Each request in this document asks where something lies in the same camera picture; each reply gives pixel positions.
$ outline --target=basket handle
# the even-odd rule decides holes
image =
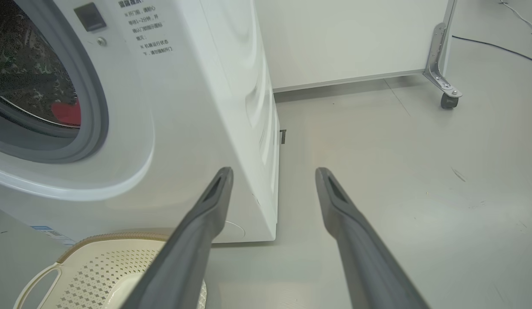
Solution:
[[[31,293],[31,290],[35,287],[35,285],[39,283],[39,281],[43,279],[44,276],[46,276],[53,270],[57,270],[58,275],[56,276],[56,279],[54,279],[54,282],[50,286],[50,289],[48,289],[48,292],[46,292],[46,295],[43,297],[43,300],[40,302],[39,306],[37,307],[37,309],[40,309],[40,307],[42,307],[42,305],[44,304],[44,301],[46,301],[46,299],[48,298],[48,295],[50,295],[50,292],[52,292],[52,289],[54,289],[54,286],[56,286],[56,283],[60,279],[61,269],[60,269],[60,264],[58,263],[54,263],[48,266],[47,268],[43,269],[41,272],[36,274],[36,276],[34,276],[33,279],[29,281],[29,283],[27,283],[25,288],[21,291],[20,295],[18,296],[18,299],[16,299],[16,303],[14,303],[13,309],[21,309],[21,307],[24,305],[24,302],[26,301],[26,298],[29,296],[29,293]]]

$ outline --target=white wall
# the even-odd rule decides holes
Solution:
[[[419,73],[447,0],[255,0],[274,90]]]

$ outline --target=black cable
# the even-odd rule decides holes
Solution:
[[[464,41],[470,41],[470,42],[476,42],[476,43],[481,43],[481,44],[485,44],[485,45],[489,45],[489,46],[493,46],[493,47],[497,47],[497,48],[500,48],[500,49],[503,49],[504,51],[508,51],[508,52],[511,52],[513,54],[516,54],[516,55],[519,55],[525,59],[528,59],[528,60],[531,60],[532,61],[532,58],[529,58],[527,57],[526,55],[522,55],[516,51],[511,51],[509,49],[505,49],[505,47],[501,47],[499,45],[495,45],[495,44],[491,44],[491,43],[485,43],[485,42],[482,42],[482,41],[476,41],[475,39],[464,39],[464,37],[458,37],[458,36],[453,36],[455,39],[463,39]]]

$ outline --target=front-loading washing machine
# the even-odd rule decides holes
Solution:
[[[170,233],[223,166],[215,242],[275,239],[279,129],[253,0],[0,0],[0,209],[64,244]]]

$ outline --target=metal bracket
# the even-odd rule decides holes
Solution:
[[[432,47],[430,48],[428,63],[426,64],[426,70],[423,74],[434,85],[436,85],[437,88],[440,88],[448,96],[452,98],[460,98],[462,96],[462,92],[447,82],[447,80],[439,71],[439,59],[441,58],[441,54],[443,52],[447,33],[448,31],[445,23],[438,24],[434,29]]]
[[[281,143],[285,143],[285,133],[287,133],[287,130],[279,130],[281,132]]]

